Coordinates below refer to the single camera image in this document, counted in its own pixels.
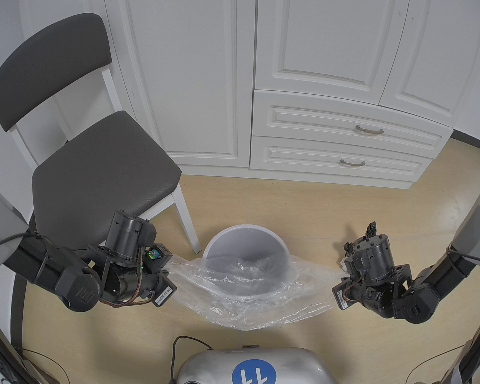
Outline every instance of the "beige floor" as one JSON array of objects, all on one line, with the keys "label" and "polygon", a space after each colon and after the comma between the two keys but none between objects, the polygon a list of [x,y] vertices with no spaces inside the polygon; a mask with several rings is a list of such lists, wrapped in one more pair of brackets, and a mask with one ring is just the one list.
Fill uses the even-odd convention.
[{"label": "beige floor", "polygon": [[[243,223],[270,228],[292,254],[336,266],[342,244],[361,236],[375,220],[390,238],[397,264],[412,273],[433,264],[480,193],[480,150],[450,140],[420,181],[409,190],[276,180],[183,176],[181,187],[203,247],[220,230]],[[158,236],[174,253],[196,257],[174,212],[153,220]],[[214,348],[303,347],[320,355],[340,383],[405,382],[421,361],[463,344],[479,325],[479,271],[475,269],[420,325],[382,319],[360,305],[332,309],[307,321],[251,332],[208,323],[170,300],[113,309],[97,305],[75,314],[53,295],[28,286],[24,345],[51,356],[72,384],[169,381],[171,345],[178,335],[199,337]],[[200,351],[179,344],[178,363]],[[441,379],[457,352],[424,364],[409,383]],[[61,371],[41,357],[39,366],[65,383]]]}]

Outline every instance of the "chair backrest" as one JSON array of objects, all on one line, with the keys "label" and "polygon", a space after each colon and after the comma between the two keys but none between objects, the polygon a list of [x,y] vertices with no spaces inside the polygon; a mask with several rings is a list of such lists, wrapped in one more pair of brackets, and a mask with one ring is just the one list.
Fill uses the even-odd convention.
[{"label": "chair backrest", "polygon": [[100,16],[81,13],[27,39],[0,67],[0,125],[18,120],[82,76],[112,62]]}]

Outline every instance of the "plastic bag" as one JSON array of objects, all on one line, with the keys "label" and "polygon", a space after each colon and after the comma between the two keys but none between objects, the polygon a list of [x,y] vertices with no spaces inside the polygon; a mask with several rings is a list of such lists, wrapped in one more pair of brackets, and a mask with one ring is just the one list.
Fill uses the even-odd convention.
[{"label": "plastic bag", "polygon": [[166,269],[178,287],[173,299],[212,323],[242,331],[301,321],[335,307],[332,287],[345,276],[339,269],[279,255],[255,262],[231,256],[187,261],[174,255]]}]

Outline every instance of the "blue circular logo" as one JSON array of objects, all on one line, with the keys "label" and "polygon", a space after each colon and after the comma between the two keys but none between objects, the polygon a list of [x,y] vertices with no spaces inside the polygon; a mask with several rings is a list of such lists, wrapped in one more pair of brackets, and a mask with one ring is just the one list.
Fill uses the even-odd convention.
[{"label": "blue circular logo", "polygon": [[242,361],[232,373],[233,384],[275,384],[275,382],[274,367],[263,360]]}]

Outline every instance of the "chair leg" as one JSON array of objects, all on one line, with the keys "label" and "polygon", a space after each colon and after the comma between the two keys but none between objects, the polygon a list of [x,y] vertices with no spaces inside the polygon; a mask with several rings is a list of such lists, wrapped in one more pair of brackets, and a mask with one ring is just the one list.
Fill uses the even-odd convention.
[{"label": "chair leg", "polygon": [[190,246],[192,247],[195,253],[198,253],[202,249],[200,248],[200,243],[198,241],[195,228],[193,227],[192,218],[188,213],[188,208],[185,203],[185,199],[183,198],[183,193],[181,192],[180,184],[178,184],[175,190],[172,192],[172,197],[173,197],[173,200],[175,201],[175,208],[177,209],[180,222],[182,224],[183,230],[187,235]]}]

